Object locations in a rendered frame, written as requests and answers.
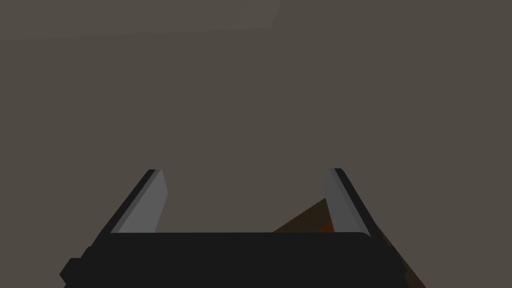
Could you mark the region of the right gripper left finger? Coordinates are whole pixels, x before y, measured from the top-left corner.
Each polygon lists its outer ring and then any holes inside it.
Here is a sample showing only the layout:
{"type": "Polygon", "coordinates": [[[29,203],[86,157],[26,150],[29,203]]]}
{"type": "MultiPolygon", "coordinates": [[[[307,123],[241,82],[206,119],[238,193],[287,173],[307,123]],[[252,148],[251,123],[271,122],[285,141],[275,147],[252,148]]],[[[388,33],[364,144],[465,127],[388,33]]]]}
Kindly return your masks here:
{"type": "Polygon", "coordinates": [[[163,170],[147,170],[100,233],[154,233],[167,197],[163,170]]]}

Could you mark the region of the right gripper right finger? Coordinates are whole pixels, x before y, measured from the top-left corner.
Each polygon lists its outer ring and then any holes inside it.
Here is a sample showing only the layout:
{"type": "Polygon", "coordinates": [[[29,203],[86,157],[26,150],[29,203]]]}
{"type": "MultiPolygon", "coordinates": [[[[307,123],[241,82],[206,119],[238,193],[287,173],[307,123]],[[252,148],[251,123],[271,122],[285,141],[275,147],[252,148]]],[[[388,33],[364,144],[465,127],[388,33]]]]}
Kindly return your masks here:
{"type": "Polygon", "coordinates": [[[378,235],[375,222],[341,169],[327,171],[324,196],[336,233],[378,235]]]}

